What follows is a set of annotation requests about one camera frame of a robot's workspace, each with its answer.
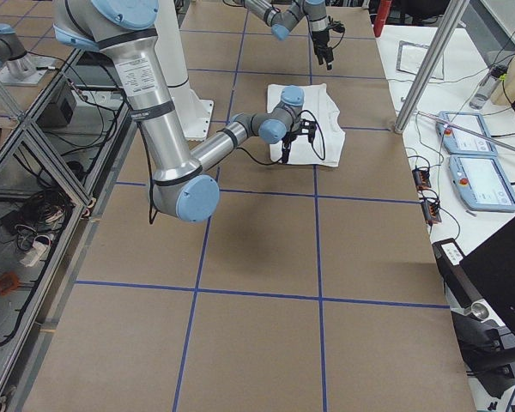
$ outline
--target white towel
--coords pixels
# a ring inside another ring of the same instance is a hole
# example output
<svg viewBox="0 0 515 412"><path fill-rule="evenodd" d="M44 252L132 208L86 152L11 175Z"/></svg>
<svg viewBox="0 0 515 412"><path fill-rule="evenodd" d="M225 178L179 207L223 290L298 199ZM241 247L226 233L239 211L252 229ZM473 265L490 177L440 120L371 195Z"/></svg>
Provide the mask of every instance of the white towel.
<svg viewBox="0 0 515 412"><path fill-rule="evenodd" d="M281 92L286 86L278 84L270 84L267 88L267 112L272 112L281 99ZM290 165L323 165L328 167L337 167L342 154L343 142L345 141L345 132L337 123L337 116L340 114L339 109L334 100L326 93L326 85L320 84L316 86L301 87L305 94L304 110L308 110L315 115L320 128L324 133L324 143L326 146L326 158L320 160L313 153L311 144L307 141L307 136L299 136L292 143L292 150L288 164ZM312 120L308 113L304 113L302 118ZM314 148L321 157L322 139L320 132L317 130L315 134ZM270 145L270 157L272 161L281 158L282 142Z"/></svg>

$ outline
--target robotic arm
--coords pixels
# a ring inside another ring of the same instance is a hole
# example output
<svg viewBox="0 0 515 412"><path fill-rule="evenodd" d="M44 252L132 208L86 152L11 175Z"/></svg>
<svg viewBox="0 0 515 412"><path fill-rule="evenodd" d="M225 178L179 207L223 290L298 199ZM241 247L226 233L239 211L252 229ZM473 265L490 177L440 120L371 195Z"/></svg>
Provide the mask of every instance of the robotic arm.
<svg viewBox="0 0 515 412"><path fill-rule="evenodd" d="M332 69L334 52L328 46L330 41L330 30L337 33L344 33L345 27L339 21L334 21L326 14L324 0L297 0L284 12L273 7L266 0L234 0L235 3L246 7L267 26L279 40L284 40L297 24L307 17L309 22L309 33L311 34L313 50L318 59L318 64L326 62L326 69Z"/></svg>
<svg viewBox="0 0 515 412"><path fill-rule="evenodd" d="M8 66L9 73L19 80L36 73L36 67L15 30L8 24L0 23L0 68L4 63Z"/></svg>
<svg viewBox="0 0 515 412"><path fill-rule="evenodd" d="M219 201L215 180L203 174L242 142L260 135L276 143L300 127L303 90L289 86L271 113L240 114L189 150L155 54L158 0L55 0L56 37L66 45L107 55L142 126L156 170L151 201L183 221L204 221Z"/></svg>

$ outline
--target white desk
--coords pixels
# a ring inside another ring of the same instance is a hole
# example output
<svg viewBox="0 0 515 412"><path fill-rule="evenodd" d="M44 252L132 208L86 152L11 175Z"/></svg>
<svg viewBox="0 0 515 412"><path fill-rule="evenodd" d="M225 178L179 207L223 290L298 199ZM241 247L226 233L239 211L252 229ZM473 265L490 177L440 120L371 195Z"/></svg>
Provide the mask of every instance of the white desk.
<svg viewBox="0 0 515 412"><path fill-rule="evenodd" d="M403 105L402 98L408 93L411 82L398 82L397 80L413 80L414 75L397 71L397 52L400 40L412 43L428 45L434 36L436 28L434 27L399 27L386 26L381 37L378 39L379 52L384 66L385 75L390 80L389 89L393 106L396 110L400 110ZM444 53L445 63L445 79L444 81L455 81L465 76L473 75L479 71L480 73L461 82L441 83L432 79L426 91L424 92L418 110L437 114L442 110L445 111L463 111L473 112L466 100L469 100L475 93L476 86L486 74L487 66L483 62L481 55L475 48L471 38L467 32L459 28L453 34L452 39ZM494 106L490 101L480 110L483 115L498 112L507 106ZM488 129L493 135L501 135L515 132L515 112L507 110L498 114L485 117ZM426 148L420 143L421 140L428 146L439 148L440 140L434 129L433 120L424 117L412 118L406 130L404 131L404 143L407 148L413 148L429 159L432 165L439 162L439 155L431 149ZM504 142L515 146L515 136L504 137ZM503 166L507 177L511 181L515 181L515 153L504 148L498 148L499 160ZM409 155L415 153L412 149L408 150ZM451 212L459 221L461 226L461 234L457 239L458 244L464 253L473 251L487 237L496 232L500 227L513 218L513 213L494 213L494 212L474 212L473 216L466 212L465 205L456 193L451 182L451 176L448 171L449 155L444 149L441 153L445 157L441 167L434 167L431 171L431 182L433 189L439 193L441 206ZM413 167L415 159L410 160ZM441 211L442 223L433 225L431 232L431 242L437 240L455 237L457 234L457 225L454 220ZM477 407L489 404L497 399L491 398L476 381L470 380L470 385L474 392ZM498 410L504 410L512 388L507 390L499 402Z"/></svg>

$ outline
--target tablet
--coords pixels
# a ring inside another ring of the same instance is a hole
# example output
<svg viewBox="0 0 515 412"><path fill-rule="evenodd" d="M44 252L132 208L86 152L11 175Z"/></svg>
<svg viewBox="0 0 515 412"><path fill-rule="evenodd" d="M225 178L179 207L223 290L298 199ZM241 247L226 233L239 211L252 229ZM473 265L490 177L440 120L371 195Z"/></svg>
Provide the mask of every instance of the tablet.
<svg viewBox="0 0 515 412"><path fill-rule="evenodd" d="M494 157L453 155L452 181L470 210L515 212L515 192Z"/></svg>
<svg viewBox="0 0 515 412"><path fill-rule="evenodd" d="M451 123L462 126L465 129L481 133L486 137L491 137L484 117L479 113L465 112L440 112L439 117ZM437 132L443 139L443 145L451 155L480 155L496 156L498 151L496 146L480 137L459 130L442 123L437 123Z"/></svg>

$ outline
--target computer monitor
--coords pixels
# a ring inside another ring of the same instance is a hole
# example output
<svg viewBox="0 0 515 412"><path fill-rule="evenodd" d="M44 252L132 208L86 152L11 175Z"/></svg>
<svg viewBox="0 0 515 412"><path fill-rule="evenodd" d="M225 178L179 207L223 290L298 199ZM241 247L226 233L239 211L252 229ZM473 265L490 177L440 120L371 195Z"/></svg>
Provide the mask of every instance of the computer monitor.
<svg viewBox="0 0 515 412"><path fill-rule="evenodd" d="M515 217L464 257L460 265L515 336Z"/></svg>

